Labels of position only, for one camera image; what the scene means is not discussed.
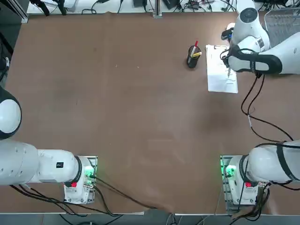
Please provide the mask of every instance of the yellow marker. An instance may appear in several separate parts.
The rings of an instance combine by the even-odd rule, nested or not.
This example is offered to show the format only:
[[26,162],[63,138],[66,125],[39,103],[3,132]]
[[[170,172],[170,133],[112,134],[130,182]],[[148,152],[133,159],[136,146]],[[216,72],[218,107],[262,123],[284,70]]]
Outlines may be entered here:
[[202,52],[197,52],[197,53],[193,54],[192,58],[200,56],[200,55],[202,55]]

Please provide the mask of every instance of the notepad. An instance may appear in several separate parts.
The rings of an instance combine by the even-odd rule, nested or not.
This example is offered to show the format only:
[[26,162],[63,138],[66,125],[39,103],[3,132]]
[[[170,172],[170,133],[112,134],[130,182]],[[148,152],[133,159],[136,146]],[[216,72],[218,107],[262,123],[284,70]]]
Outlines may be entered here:
[[228,76],[228,68],[220,59],[221,52],[226,48],[228,46],[221,45],[207,45],[205,48],[208,91],[238,93],[236,72],[231,69]]

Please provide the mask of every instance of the brown table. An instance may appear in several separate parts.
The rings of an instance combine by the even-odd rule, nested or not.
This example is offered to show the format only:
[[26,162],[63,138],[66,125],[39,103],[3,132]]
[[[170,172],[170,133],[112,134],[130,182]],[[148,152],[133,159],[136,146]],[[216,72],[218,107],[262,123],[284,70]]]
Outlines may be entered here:
[[[220,34],[236,13],[32,16],[22,25],[7,90],[22,106],[15,140],[37,148],[98,155],[98,174],[134,198],[177,213],[214,213],[221,154],[248,154],[261,143],[240,104],[254,80],[238,75],[239,93],[207,90],[205,54],[189,70],[196,39],[225,44]],[[300,76],[268,76],[255,115],[294,138]],[[253,122],[270,138],[285,139]],[[63,198],[61,184],[38,184]],[[1,212],[61,212],[1,187]],[[145,208],[102,188],[114,212]],[[217,213],[225,213],[223,195]],[[270,214],[298,215],[300,193],[271,187]],[[100,200],[92,205],[102,209]]]

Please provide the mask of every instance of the black pen holder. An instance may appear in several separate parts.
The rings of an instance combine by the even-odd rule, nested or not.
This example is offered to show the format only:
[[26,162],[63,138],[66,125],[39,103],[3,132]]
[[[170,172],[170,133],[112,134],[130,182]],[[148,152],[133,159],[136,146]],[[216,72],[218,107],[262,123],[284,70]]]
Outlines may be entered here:
[[[190,46],[190,48],[188,49],[188,55],[187,55],[187,66],[189,68],[195,68],[196,65],[197,65],[197,62],[198,62],[198,59],[200,58],[200,55],[196,56],[196,57],[191,57],[191,53],[192,53],[192,50],[194,48],[195,45],[192,45]],[[201,50],[198,46],[196,46],[196,49],[195,49],[195,53],[199,53]]]

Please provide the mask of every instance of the wire basket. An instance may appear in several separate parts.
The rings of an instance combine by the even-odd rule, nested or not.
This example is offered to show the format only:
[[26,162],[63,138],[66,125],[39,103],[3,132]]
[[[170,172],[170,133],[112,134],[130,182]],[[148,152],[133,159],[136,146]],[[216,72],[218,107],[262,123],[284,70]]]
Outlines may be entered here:
[[273,9],[264,16],[264,21],[270,38],[270,47],[275,47],[300,32],[300,8]]

